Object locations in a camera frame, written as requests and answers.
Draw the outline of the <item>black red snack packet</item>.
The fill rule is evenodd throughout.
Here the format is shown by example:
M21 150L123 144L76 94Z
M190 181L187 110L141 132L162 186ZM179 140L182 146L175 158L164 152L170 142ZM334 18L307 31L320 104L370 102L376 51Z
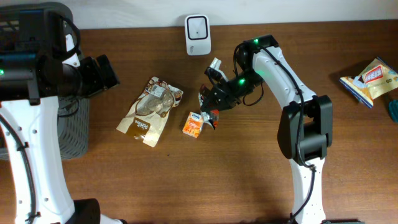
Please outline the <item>black red snack packet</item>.
M210 90L205 86L202 85L199 90L198 100L200 106L204 104L206 95L210 92ZM204 123L209 124L213 129L216 129L219 123L219 114L218 110L211 110L210 112L205 112L201 110L201 117L203 118Z

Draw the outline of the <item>orange tissue pack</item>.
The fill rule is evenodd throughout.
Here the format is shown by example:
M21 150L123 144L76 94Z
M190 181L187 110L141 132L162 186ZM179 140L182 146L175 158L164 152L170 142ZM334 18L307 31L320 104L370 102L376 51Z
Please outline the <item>orange tissue pack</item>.
M200 114L190 112L182 129L182 132L191 137L197 138L202 131L203 124L204 120Z

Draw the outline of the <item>brown cookie snack pouch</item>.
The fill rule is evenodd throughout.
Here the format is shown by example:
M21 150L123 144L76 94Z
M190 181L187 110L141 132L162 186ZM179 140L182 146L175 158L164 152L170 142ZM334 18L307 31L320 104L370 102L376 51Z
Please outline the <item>brown cookie snack pouch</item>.
M179 105L183 91L152 77L132 104L117 130L155 147L167 123L170 110Z

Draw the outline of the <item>yellow wet wipes pack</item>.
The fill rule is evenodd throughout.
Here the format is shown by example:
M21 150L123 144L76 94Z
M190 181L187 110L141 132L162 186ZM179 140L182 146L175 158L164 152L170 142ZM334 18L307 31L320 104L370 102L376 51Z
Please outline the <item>yellow wet wipes pack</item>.
M376 57L359 75L339 81L359 102L373 108L374 99L397 88L397 71Z

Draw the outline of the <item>blue mouthwash bottle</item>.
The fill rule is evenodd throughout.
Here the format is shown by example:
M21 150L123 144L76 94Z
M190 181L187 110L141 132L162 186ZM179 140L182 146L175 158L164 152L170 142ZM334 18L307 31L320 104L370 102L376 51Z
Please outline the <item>blue mouthwash bottle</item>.
M393 122L398 123L398 100L391 100L388 104L388 110Z

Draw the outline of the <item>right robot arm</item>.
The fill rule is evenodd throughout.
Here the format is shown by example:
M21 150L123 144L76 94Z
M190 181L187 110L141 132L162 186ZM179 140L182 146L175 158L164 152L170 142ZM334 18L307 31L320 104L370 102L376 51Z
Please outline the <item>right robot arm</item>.
M333 140L333 104L318 96L295 74L279 43L268 34L244 40L233 53L234 78L227 78L215 58L205 70L211 88L200 88L200 111L216 126L220 111L243 104L255 87L268 86L282 110L277 142L289 161L294 205L289 223L326 223L322 170Z

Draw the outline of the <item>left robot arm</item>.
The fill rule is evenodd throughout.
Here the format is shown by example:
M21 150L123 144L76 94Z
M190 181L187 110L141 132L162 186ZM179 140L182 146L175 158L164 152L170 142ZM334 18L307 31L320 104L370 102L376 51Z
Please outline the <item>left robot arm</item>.
M58 141L59 100L119 84L107 56L83 57L71 10L59 2L1 8L1 131L16 223L112 223L94 198L73 200Z

